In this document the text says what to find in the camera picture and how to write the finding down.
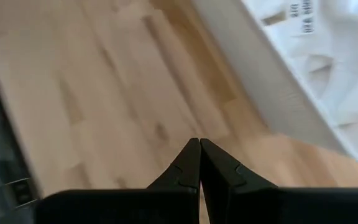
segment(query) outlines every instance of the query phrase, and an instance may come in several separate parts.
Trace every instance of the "white cardboard box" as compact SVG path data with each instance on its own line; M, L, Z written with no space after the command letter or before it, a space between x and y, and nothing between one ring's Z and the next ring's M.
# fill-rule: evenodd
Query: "white cardboard box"
M241 0L193 2L272 131L358 159L358 142L349 137L358 135L358 127L335 128L310 85L284 62L262 21Z

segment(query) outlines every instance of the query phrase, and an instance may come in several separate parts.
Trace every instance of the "light wood grain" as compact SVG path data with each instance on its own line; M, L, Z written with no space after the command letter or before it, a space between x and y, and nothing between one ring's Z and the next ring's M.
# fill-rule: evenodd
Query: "light wood grain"
M195 136L278 185L358 187L269 132L189 0L0 0L0 93L43 195L146 187Z

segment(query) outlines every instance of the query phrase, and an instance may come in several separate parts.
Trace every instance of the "white box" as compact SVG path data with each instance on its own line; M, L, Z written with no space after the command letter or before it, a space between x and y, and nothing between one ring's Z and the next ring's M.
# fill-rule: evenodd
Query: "white box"
M193 3L273 131L358 159L358 126L335 127L309 84L284 62L262 21L241 0Z

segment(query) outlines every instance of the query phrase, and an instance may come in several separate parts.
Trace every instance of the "black object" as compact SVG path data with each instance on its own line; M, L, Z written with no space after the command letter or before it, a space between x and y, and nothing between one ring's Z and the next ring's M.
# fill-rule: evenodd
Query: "black object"
M358 189L280 188L208 139L190 139L147 189L69 190L43 199L36 223L358 223Z

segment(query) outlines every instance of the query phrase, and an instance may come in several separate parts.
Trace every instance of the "black plastic part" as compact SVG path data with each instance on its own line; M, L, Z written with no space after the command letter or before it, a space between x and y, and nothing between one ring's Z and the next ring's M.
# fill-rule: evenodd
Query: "black plastic part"
M210 140L202 139L201 147L201 183L211 224L227 223L229 214L236 209L232 204L236 188L249 193L276 187L244 167Z
M42 200L36 223L199 224L201 146L190 139L147 189L72 190Z
M207 139L190 139L147 189L75 190L44 199L37 223L358 223L358 189L278 188Z
M201 146L197 138L190 139L168 169L150 188L191 187L200 192Z
M37 200L37 197L34 195L34 186L32 186L29 179L23 179L7 184L6 187L13 194L16 207L20 207Z
M358 223L358 189L278 188L211 141L201 146L211 224Z
M71 190L41 201L36 223L198 223L186 190Z

